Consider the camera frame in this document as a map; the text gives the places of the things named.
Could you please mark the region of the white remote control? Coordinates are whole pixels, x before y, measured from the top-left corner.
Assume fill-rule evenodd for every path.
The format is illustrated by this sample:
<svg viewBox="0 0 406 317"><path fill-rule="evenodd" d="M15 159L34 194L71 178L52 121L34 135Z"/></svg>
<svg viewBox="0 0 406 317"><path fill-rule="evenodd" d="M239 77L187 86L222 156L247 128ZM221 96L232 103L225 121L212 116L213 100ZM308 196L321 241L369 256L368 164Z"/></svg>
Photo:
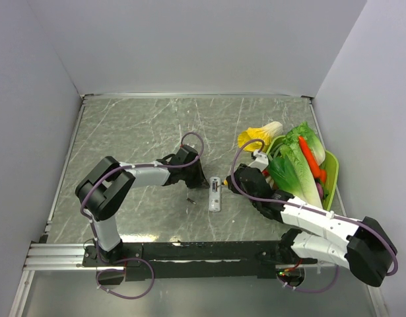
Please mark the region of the white remote control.
<svg viewBox="0 0 406 317"><path fill-rule="evenodd" d="M217 180L218 182L218 192L213 192L212 181ZM220 212L221 211L221 179L219 177L210 177L209 179L209 212Z"/></svg>

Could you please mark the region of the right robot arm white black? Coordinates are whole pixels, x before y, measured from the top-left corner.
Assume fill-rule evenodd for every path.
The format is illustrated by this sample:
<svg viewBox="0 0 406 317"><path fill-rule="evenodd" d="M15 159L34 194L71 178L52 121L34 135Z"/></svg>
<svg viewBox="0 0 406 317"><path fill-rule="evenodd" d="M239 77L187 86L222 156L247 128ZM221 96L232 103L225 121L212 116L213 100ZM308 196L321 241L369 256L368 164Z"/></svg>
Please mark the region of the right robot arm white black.
<svg viewBox="0 0 406 317"><path fill-rule="evenodd" d="M294 263L299 258L317 259L347 268L371 287L382 285L397 271L397 249L381 224L336 215L307 204L283 190L274 190L258 168L241 164L226 177L226 185L246 196L266 218L293 228L282 237L281 258Z"/></svg>

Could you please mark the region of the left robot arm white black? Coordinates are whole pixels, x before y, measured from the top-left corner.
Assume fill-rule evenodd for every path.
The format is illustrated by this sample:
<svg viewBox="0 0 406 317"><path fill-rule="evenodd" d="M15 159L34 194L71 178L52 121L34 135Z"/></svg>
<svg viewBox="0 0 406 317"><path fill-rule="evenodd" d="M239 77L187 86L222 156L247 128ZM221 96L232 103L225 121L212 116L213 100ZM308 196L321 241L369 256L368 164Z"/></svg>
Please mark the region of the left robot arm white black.
<svg viewBox="0 0 406 317"><path fill-rule="evenodd" d="M176 153L150 163L126 164L104 157L75 189L93 233L96 252L106 265L115 265L123 257L116 213L131 189L170 186L185 182L189 189L207 189L199 153L181 145Z"/></svg>

